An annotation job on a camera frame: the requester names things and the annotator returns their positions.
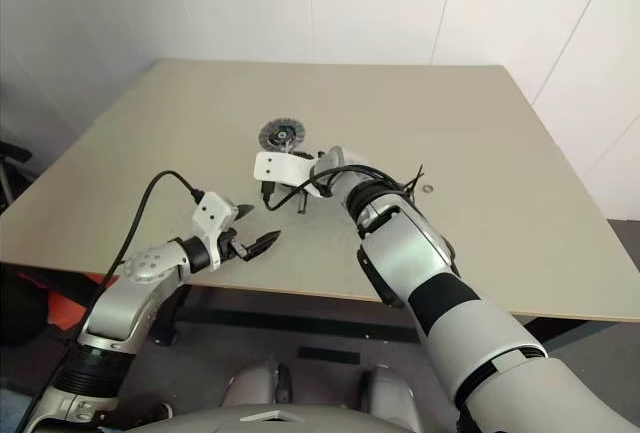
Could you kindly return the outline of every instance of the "gray floor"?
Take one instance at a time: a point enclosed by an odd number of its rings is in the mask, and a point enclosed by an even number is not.
[[[640,264],[640,223],[613,224],[623,244]],[[259,313],[410,325],[406,312],[383,305],[234,290],[197,290],[189,304]],[[180,323],[180,338],[170,348],[148,343],[136,359],[122,390],[114,424],[125,426],[159,400],[178,414],[219,404],[227,382],[242,366],[264,358],[287,364],[293,374],[294,397],[301,403],[353,406],[365,369],[388,365],[414,389],[425,422],[436,431],[455,431],[456,410],[440,390],[420,347],[409,343],[340,338],[311,334]],[[46,377],[60,347],[43,337],[18,349],[2,349],[2,373],[20,389],[33,388]],[[298,347],[310,346],[360,353],[360,365],[305,360]],[[640,324],[616,324],[552,352],[603,401],[640,426]]]

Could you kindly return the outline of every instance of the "table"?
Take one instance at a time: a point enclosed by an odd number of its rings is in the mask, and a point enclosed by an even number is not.
[[[252,178],[260,128],[292,117],[315,153],[343,145],[398,180],[420,164],[422,212],[463,278],[517,315],[640,321],[640,274],[500,66],[354,66],[162,60],[0,217],[0,261],[103,273],[150,178],[257,205],[237,223],[274,247],[194,284],[378,301],[334,201],[270,213]],[[425,193],[424,184],[434,190]],[[193,204],[163,180],[130,251],[190,234]]]

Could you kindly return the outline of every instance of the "black arm joint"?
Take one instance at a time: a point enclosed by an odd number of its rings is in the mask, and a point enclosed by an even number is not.
[[[347,196],[346,208],[349,212],[349,216],[351,216],[353,221],[357,224],[358,217],[362,213],[362,210],[364,210],[372,201],[389,194],[398,194],[398,191],[390,189],[388,184],[382,180],[370,180],[360,183],[351,190],[349,196]],[[397,211],[398,208],[389,208],[384,212],[384,214],[378,215],[378,218],[367,225],[366,228],[358,225],[358,235],[360,238],[364,238],[367,233],[372,233],[377,230],[380,226],[385,224],[389,218],[391,218],[392,213]]]
[[[75,345],[53,386],[75,395],[115,398],[135,355]]]
[[[197,273],[211,264],[207,247],[204,246],[202,240],[197,236],[193,236],[187,240],[176,238],[175,241],[186,253],[191,273]]]

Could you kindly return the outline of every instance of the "cable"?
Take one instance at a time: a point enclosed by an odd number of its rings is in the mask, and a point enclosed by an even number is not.
[[[115,271],[118,269],[118,266],[120,266],[122,264],[122,259],[123,259],[124,255],[125,255],[125,253],[127,252],[127,250],[129,249],[129,245],[131,244],[131,241],[133,240],[133,237],[136,234],[136,231],[138,229],[138,225],[140,224],[140,220],[142,219],[142,214],[144,213],[144,209],[147,206],[147,201],[149,201],[149,197],[151,196],[153,188],[156,186],[156,184],[158,183],[158,181],[160,181],[161,178],[163,178],[163,177],[165,177],[167,175],[171,175],[171,176],[177,178],[180,181],[180,183],[182,183],[185,186],[185,188],[187,188],[187,190],[189,190],[189,193],[191,193],[191,196],[193,197],[193,199],[196,202],[196,204],[200,203],[200,200],[202,200],[202,197],[204,196],[204,192],[202,190],[199,190],[199,189],[194,188],[193,186],[191,186],[191,184],[187,180],[185,180],[184,177],[182,175],[180,175],[180,173],[177,173],[177,172],[175,172],[173,170],[161,171],[160,173],[158,173],[156,176],[154,176],[151,179],[151,181],[147,185],[147,188],[144,190],[144,193],[142,194],[142,198],[140,199],[140,203],[138,204],[138,209],[136,210],[136,214],[135,214],[135,216],[133,218],[133,221],[131,222],[131,226],[129,227],[129,232],[127,233],[127,236],[125,237],[124,241],[122,242],[122,246],[120,247],[120,251],[118,251],[118,254],[116,255],[115,259],[113,260],[113,263],[111,263],[111,266],[107,270],[107,273],[104,275],[104,277],[103,277],[102,281],[100,282],[100,284],[98,284],[98,287],[96,288],[96,291],[94,292],[94,294],[93,294],[93,296],[91,298],[91,301],[89,302],[89,305],[87,306],[87,309],[85,310],[84,314],[82,315],[82,319],[78,323],[77,331],[74,333],[73,337],[70,340],[68,340],[68,342],[67,342],[66,350],[63,353],[60,362],[58,363],[56,368],[53,370],[53,372],[51,373],[51,375],[47,379],[47,381],[44,384],[44,386],[42,387],[42,389],[31,400],[31,403],[29,404],[29,407],[27,408],[27,411],[25,411],[24,415],[22,416],[22,420],[20,421],[20,425],[18,425],[18,428],[16,429],[17,432],[22,432],[27,427],[27,422],[31,418],[31,415],[33,414],[33,411],[35,410],[38,402],[42,398],[42,395],[44,394],[45,389],[52,383],[52,381],[55,378],[55,376],[59,373],[60,369],[65,364],[65,360],[67,358],[67,354],[69,353],[70,349],[77,344],[78,337],[80,336],[80,333],[82,332],[82,327],[84,326],[84,324],[86,323],[87,319],[89,318],[89,315],[91,315],[91,312],[93,311],[94,306],[98,302],[98,298],[100,298],[100,295],[102,295],[102,293],[105,292],[105,290],[107,289],[107,285],[109,284],[109,281],[113,277]]]
[[[382,180],[385,183],[387,183],[387,186],[389,186],[390,189],[392,190],[396,190],[396,191],[402,191],[403,193],[406,193],[402,187],[402,185],[400,185],[398,182],[396,182],[396,180],[394,180],[393,178],[391,178],[389,175],[387,175],[386,173],[384,173],[383,171],[380,171],[376,168],[373,168],[371,166],[366,166],[366,165],[346,165],[346,166],[338,166],[336,168],[329,168],[328,170],[324,170],[321,173],[315,174],[315,175],[311,175],[307,180],[303,181],[302,183],[300,183],[298,186],[296,186],[295,188],[293,188],[293,190],[291,190],[291,192],[289,192],[289,194],[287,194],[282,200],[280,200],[278,203],[276,203],[275,205],[271,206],[269,205],[269,197],[271,196],[271,194],[269,193],[269,190],[273,191],[271,189],[270,186],[265,187],[265,183],[270,184],[272,182],[263,182],[263,189],[262,189],[262,199],[264,201],[264,206],[267,208],[267,210],[269,211],[275,211],[279,208],[281,208],[285,203],[287,203],[289,200],[291,200],[294,196],[296,196],[300,191],[304,190],[304,188],[314,182],[317,182],[318,179],[323,178],[325,176],[335,176],[337,173],[342,173],[344,171],[354,171],[357,173],[363,173],[365,175],[370,176],[371,178],[375,179],[375,180]]]
[[[444,240],[444,243],[447,245],[447,248],[449,248],[449,256],[451,258],[451,271],[453,271],[453,273],[458,278],[461,278],[460,272],[458,271],[458,267],[456,266],[456,250],[453,248],[453,245],[449,243],[449,240],[447,240],[444,236],[442,237],[442,239]]]
[[[423,165],[420,165],[420,168],[418,168],[418,173],[416,174],[415,178],[402,187],[402,189],[409,195],[409,198],[411,198],[411,201],[413,203],[415,203],[416,201],[414,190],[418,185],[418,180],[424,176],[424,173],[422,172],[422,166]]]

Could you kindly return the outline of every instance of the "silver robot arm segment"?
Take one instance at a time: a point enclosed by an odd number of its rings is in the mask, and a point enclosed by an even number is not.
[[[158,309],[187,279],[217,270],[234,257],[249,261],[267,250],[279,231],[250,246],[236,238],[231,223],[253,209],[208,192],[192,216],[195,236],[176,238],[128,258],[114,285],[95,303],[25,431],[43,421],[94,425],[118,405],[118,391],[153,324]]]
[[[335,147],[312,171],[349,162]],[[360,173],[327,178],[318,181],[354,219],[362,238],[357,258],[380,298],[405,305],[414,317],[440,383],[461,412],[461,431],[638,432],[454,273],[448,243],[406,195]]]

